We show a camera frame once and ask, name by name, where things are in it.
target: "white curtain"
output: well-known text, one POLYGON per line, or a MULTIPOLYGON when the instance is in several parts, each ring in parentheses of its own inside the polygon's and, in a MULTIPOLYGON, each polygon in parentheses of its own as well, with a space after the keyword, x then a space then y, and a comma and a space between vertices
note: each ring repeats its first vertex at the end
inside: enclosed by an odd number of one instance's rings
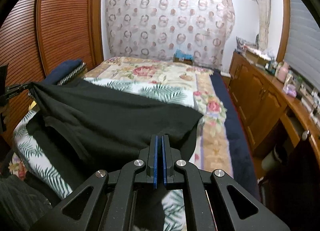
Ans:
POLYGON ((270 0, 258 0, 259 4, 259 49, 264 51, 268 46, 268 33, 270 24, 270 0))
POLYGON ((218 69, 235 23, 232 0, 107 0, 106 11, 112 56, 169 61, 180 49, 218 69))

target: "pink bottle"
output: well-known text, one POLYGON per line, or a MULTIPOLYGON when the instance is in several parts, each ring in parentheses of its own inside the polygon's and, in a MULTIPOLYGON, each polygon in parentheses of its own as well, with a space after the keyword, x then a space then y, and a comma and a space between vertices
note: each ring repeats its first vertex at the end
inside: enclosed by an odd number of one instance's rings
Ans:
POLYGON ((282 83, 285 82, 285 79, 287 78, 287 74, 289 72, 289 64, 287 64, 286 62, 283 64, 283 66, 279 69, 279 73, 278 73, 278 80, 280 80, 282 83))

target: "wooden countertop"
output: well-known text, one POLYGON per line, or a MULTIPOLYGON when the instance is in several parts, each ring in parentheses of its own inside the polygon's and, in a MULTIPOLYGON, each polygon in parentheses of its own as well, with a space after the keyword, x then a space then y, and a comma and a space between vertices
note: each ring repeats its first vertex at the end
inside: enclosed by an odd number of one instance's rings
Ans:
POLYGON ((318 165, 320 167, 320 130, 317 128, 312 119, 309 118, 309 112, 301 103, 300 100, 286 95, 282 89, 283 84, 274 76, 271 76, 266 71, 259 69, 258 67, 251 65, 258 73, 260 73, 274 88, 276 91, 285 99, 286 103, 293 111, 295 116, 300 121, 304 130, 309 130, 311 135, 309 137, 309 142, 315 153, 318 165))

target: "wooden cabinet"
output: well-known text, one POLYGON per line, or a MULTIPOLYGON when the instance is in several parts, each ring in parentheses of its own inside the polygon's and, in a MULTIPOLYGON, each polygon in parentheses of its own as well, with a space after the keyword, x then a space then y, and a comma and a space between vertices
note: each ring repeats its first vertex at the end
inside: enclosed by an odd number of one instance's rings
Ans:
POLYGON ((287 103, 268 82, 264 72, 234 53, 230 67, 230 95, 254 150, 275 126, 287 103))

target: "gray fabric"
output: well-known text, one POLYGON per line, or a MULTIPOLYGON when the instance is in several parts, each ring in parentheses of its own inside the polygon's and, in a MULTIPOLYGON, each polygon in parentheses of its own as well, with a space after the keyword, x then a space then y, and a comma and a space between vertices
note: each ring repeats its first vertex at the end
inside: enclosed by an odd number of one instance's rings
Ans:
POLYGON ((0 178, 0 216, 11 230, 29 230, 52 206, 16 175, 0 178))
POLYGON ((284 60, 320 89, 320 29, 301 0, 290 0, 290 31, 284 60))

